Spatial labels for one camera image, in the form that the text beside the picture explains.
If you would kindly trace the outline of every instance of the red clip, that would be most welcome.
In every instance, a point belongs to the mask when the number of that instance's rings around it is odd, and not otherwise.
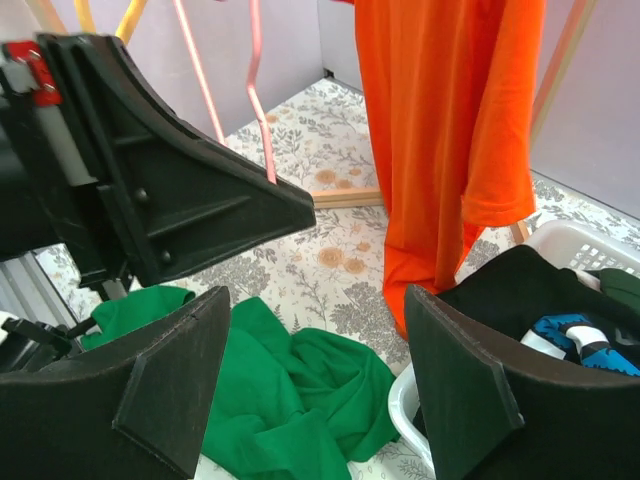
[[[53,75],[47,67],[47,63],[40,54],[40,47],[36,42],[13,42],[7,43],[7,51],[16,62],[26,63],[40,90],[33,92],[33,101],[39,107],[49,105],[59,105],[62,103],[62,95],[53,80]]]

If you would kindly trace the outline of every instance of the orange shirt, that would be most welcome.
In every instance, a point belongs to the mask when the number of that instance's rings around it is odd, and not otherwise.
[[[355,0],[389,213],[384,294],[406,337],[409,284],[433,291],[486,226],[534,211],[529,130],[543,0]]]

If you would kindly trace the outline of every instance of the white laundry basket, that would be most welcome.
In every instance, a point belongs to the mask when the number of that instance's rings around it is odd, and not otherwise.
[[[617,268],[640,277],[640,252],[582,225],[554,220],[545,223],[525,242],[557,268],[600,270]],[[418,407],[413,364],[396,378],[389,391],[391,421],[407,445],[434,471],[431,448],[413,426]]]

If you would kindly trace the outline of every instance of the floor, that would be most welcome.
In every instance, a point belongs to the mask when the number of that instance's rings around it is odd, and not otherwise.
[[[308,190],[375,185],[367,118],[360,94],[322,80],[268,114],[278,174]],[[229,137],[230,148],[262,163],[256,122]],[[614,214],[542,179],[535,180],[538,211],[533,230],[553,219],[586,224],[640,249],[640,224]],[[260,296],[295,332],[313,326],[373,348],[398,374],[409,362],[383,301],[382,246],[386,215],[381,207],[321,210],[314,229],[245,252],[192,277],[174,282],[198,293],[227,285],[233,303]],[[458,276],[463,278],[512,246],[508,228],[489,229],[476,243]],[[97,305],[96,295],[78,290],[66,249],[39,255],[45,271],[78,318]],[[429,471],[405,444],[389,444],[369,462],[352,465],[355,479],[425,480]],[[202,459],[199,479],[232,478]]]

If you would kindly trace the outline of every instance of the wall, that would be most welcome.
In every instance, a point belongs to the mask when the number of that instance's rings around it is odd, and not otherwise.
[[[31,36],[38,28],[38,22],[22,0],[0,0],[0,42]]]
[[[73,2],[52,3],[67,29],[78,31]],[[96,28],[113,33],[129,0],[90,3]],[[183,4],[228,135],[255,119],[244,88],[251,56],[249,2],[183,0]],[[264,48],[257,88],[268,110],[322,78],[323,70],[317,0],[265,0],[261,7]],[[172,1],[147,3],[129,50],[149,83],[178,115],[213,135]]]
[[[318,0],[318,15],[324,68],[333,72],[336,80],[362,91],[353,5]]]
[[[639,16],[637,0],[598,2],[531,155],[535,171],[636,218]]]

